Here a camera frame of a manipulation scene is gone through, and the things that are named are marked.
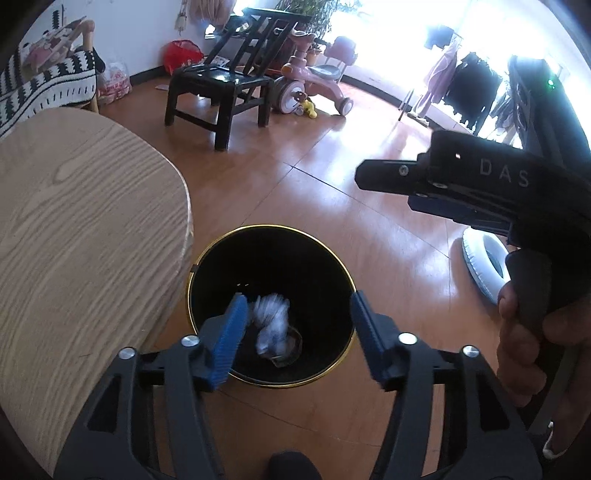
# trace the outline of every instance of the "potted plant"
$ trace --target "potted plant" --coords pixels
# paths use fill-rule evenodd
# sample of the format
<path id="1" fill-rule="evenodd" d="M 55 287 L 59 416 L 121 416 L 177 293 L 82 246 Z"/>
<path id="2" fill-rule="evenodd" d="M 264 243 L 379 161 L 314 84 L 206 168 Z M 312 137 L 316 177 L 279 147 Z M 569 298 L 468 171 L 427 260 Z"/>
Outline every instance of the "potted plant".
<path id="1" fill-rule="evenodd" d="M 339 0 L 279 0 L 277 10 L 284 10 L 300 15 L 309 15 L 311 20 L 306 25 L 299 25 L 298 28 L 313 33 L 321 40 L 330 31 L 330 17 L 336 12 Z M 322 51 L 320 44 L 314 43 L 308 51 L 306 62 L 308 65 L 315 65 Z"/>

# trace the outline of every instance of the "yellow toy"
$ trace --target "yellow toy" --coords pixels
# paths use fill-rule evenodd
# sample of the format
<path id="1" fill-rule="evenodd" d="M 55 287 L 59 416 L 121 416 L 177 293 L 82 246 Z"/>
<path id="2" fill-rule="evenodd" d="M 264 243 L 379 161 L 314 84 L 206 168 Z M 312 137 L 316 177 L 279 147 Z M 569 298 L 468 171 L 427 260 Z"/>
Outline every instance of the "yellow toy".
<path id="1" fill-rule="evenodd" d="M 306 114 L 310 118 L 316 118 L 318 116 L 314 108 L 314 102 L 308 98 L 305 92 L 294 92 L 293 96 L 300 103 L 300 106 L 295 110 L 297 115 Z"/>

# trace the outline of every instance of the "black trash can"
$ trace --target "black trash can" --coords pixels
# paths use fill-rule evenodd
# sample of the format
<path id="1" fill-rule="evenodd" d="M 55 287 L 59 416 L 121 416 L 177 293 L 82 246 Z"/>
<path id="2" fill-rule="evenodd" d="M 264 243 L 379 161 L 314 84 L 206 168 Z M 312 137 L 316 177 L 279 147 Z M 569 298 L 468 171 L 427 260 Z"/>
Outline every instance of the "black trash can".
<path id="1" fill-rule="evenodd" d="M 189 276 L 187 307 L 195 331 L 222 314 L 233 295 L 248 301 L 278 293 L 290 301 L 290 326 L 301 334 L 301 354 L 278 368 L 256 354 L 258 332 L 246 330 L 231 374 L 271 388 L 297 387 L 334 368 L 347 354 L 355 330 L 349 298 L 355 285 L 347 269 L 312 236 L 280 225 L 251 225 L 227 233 L 201 254 Z"/>

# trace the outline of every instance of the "human hand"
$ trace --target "human hand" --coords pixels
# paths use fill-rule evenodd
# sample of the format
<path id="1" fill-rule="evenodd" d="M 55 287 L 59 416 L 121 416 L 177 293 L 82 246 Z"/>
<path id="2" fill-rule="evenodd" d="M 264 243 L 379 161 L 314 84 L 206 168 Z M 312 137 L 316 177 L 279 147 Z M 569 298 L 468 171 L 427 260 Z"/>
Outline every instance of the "human hand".
<path id="1" fill-rule="evenodd" d="M 517 323 L 518 299 L 511 282 L 499 292 L 501 328 L 497 376 L 517 407 L 525 407 L 545 385 L 546 375 L 535 364 L 540 341 Z M 544 336 L 563 346 L 581 345 L 579 360 L 556 412 L 550 448 L 566 450 L 583 428 L 591 412 L 591 302 L 588 297 L 548 314 L 542 324 Z"/>

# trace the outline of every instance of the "gold rim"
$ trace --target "gold rim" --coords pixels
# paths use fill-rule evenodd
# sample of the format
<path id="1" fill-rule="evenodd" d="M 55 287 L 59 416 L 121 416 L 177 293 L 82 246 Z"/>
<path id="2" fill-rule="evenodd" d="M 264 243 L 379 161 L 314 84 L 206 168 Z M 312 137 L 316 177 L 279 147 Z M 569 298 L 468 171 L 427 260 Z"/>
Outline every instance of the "gold rim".
<path id="1" fill-rule="evenodd" d="M 197 257 L 197 260 L 195 261 L 195 263 L 191 267 L 191 271 L 189 273 L 189 279 L 187 280 L 187 290 L 186 290 L 185 298 L 186 298 L 187 317 L 189 318 L 189 323 L 191 324 L 191 328 L 195 331 L 195 333 L 198 333 L 199 330 L 197 329 L 197 327 L 195 325 L 195 321 L 193 319 L 193 309 L 191 308 L 191 302 L 189 300 L 189 294 L 191 292 L 191 287 L 193 286 L 193 277 L 195 275 L 195 270 L 199 266 L 199 263 L 203 260 L 203 257 L 205 257 L 205 255 L 207 255 L 209 253 L 209 251 L 215 245 L 217 245 L 219 242 L 221 242 L 222 240 L 224 240 L 226 237 L 228 237 L 230 235 L 233 235 L 233 234 L 235 234 L 235 233 L 237 233 L 237 232 L 239 232 L 241 230 L 246 230 L 246 229 L 249 229 L 249 228 L 261 228 L 261 227 L 273 227 L 273 228 L 283 228 L 285 230 L 291 230 L 293 232 L 300 233 L 301 235 L 305 235 L 306 237 L 312 239 L 314 242 L 318 243 L 320 246 L 324 247 L 324 249 L 327 252 L 329 252 L 336 259 L 336 261 L 339 263 L 340 267 L 343 269 L 343 271 L 347 275 L 347 279 L 349 280 L 349 283 L 351 285 L 351 289 L 353 290 L 353 292 L 356 291 L 355 283 L 353 282 L 353 278 L 351 277 L 351 274 L 349 273 L 349 270 L 347 270 L 347 267 L 345 267 L 345 264 L 343 262 L 341 262 L 341 259 L 330 248 L 328 248 L 324 243 L 322 243 L 317 238 L 311 236 L 309 233 L 302 232 L 301 230 L 298 230 L 297 228 L 293 228 L 293 227 L 286 226 L 286 225 L 267 225 L 267 224 L 262 224 L 262 225 L 246 225 L 246 226 L 241 226 L 240 228 L 236 228 L 235 230 L 232 230 L 231 232 L 225 233 L 224 235 L 222 235 L 221 237 L 219 237 L 217 240 L 211 242 L 207 246 L 207 248 Z M 322 372 L 314 375 L 313 377 L 309 377 L 309 378 L 306 378 L 304 380 L 301 380 L 299 382 L 290 383 L 290 384 L 263 384 L 263 383 L 258 383 L 256 381 L 254 381 L 252 378 L 246 377 L 246 376 L 241 375 L 241 374 L 239 374 L 237 372 L 230 371 L 230 375 L 233 376 L 234 378 L 237 378 L 240 381 L 243 381 L 244 383 L 247 383 L 249 385 L 255 385 L 257 387 L 264 387 L 264 388 L 294 388 L 294 387 L 300 387 L 302 385 L 306 385 L 306 384 L 311 383 L 311 382 L 313 382 L 315 380 L 318 380 L 319 378 L 322 378 L 327 373 L 329 373 L 331 370 L 335 369 L 345 359 L 345 357 L 349 353 L 349 350 L 351 350 L 351 347 L 353 346 L 353 340 L 355 339 L 355 336 L 356 336 L 356 334 L 355 334 L 355 328 L 353 328 L 353 330 L 351 332 L 351 336 L 349 337 L 349 341 L 348 341 L 347 345 L 345 346 L 345 348 L 343 349 L 343 351 L 340 353 L 340 355 L 337 358 L 337 360 L 335 360 L 334 363 L 332 363 L 331 366 L 329 366 L 326 369 L 322 370 Z"/>

